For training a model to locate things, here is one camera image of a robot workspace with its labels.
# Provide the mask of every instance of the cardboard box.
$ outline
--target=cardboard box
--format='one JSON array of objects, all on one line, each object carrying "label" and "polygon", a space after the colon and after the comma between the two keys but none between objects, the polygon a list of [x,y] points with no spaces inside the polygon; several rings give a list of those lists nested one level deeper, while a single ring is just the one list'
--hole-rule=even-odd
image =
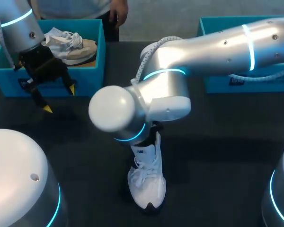
[{"label": "cardboard box", "polygon": [[[93,96],[103,85],[106,44],[102,27],[102,20],[39,20],[44,33],[53,27],[61,31],[78,32],[84,39],[91,39],[98,43],[95,62],[77,67],[69,67],[69,75],[77,81],[75,96]],[[6,97],[30,96],[23,90],[23,83],[30,79],[24,68],[14,72],[9,67],[6,56],[0,47],[0,88]],[[70,96],[61,79],[38,86],[43,97]]]},{"label": "cardboard box", "polygon": [[[197,36],[219,32],[231,27],[256,22],[263,19],[284,16],[248,16],[248,17],[201,17]],[[264,77],[284,70],[284,64],[254,69],[252,72],[238,73],[240,76]],[[265,82],[246,82],[225,75],[204,78],[207,93],[243,93],[243,92],[284,92],[284,76]]]}]

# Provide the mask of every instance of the white sneaker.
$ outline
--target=white sneaker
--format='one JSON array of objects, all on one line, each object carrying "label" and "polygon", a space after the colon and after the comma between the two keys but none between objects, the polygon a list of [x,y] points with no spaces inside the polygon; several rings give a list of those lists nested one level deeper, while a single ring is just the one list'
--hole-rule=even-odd
[{"label": "white sneaker", "polygon": [[53,55],[67,65],[84,63],[97,53],[95,41],[82,39],[78,33],[62,32],[57,28],[45,34],[42,45],[48,46]]},{"label": "white sneaker", "polygon": [[162,174],[161,136],[158,132],[156,137],[156,146],[131,146],[137,169],[132,167],[128,172],[128,186],[134,201],[142,209],[158,208],[165,197],[166,181]]}]

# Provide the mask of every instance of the person's hand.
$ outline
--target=person's hand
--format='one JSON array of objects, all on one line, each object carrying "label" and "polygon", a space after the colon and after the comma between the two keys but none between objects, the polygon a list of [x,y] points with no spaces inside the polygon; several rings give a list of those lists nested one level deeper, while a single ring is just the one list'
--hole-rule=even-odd
[{"label": "person's hand", "polygon": [[128,4],[127,0],[112,0],[110,5],[110,15],[109,20],[112,22],[115,18],[115,15],[118,15],[118,23],[116,28],[119,28],[122,24],[125,23],[128,14]]}]

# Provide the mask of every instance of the person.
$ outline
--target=person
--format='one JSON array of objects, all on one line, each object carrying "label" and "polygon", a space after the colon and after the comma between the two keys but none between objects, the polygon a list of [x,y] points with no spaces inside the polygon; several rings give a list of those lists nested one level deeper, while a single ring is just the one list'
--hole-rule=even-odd
[{"label": "person", "polygon": [[106,42],[119,41],[127,0],[31,0],[37,19],[102,19]]}]

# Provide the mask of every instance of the robotic arm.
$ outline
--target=robotic arm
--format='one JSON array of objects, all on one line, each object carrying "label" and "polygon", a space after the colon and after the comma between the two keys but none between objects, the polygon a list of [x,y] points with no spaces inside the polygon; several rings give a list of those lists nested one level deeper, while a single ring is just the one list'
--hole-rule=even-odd
[{"label": "robotic arm", "polygon": [[[53,56],[48,47],[41,45],[44,34],[27,0],[0,0],[0,44],[11,67],[17,71],[22,66],[31,77],[25,90],[37,106],[51,112],[37,86],[62,78],[65,88],[74,95],[74,84],[62,60]],[[15,63],[11,54],[19,56]]]},{"label": "robotic arm", "polygon": [[143,142],[153,121],[189,114],[186,76],[230,75],[284,63],[284,18],[186,40],[167,37],[146,47],[141,61],[131,86],[104,87],[89,104],[94,125],[129,145]]}]

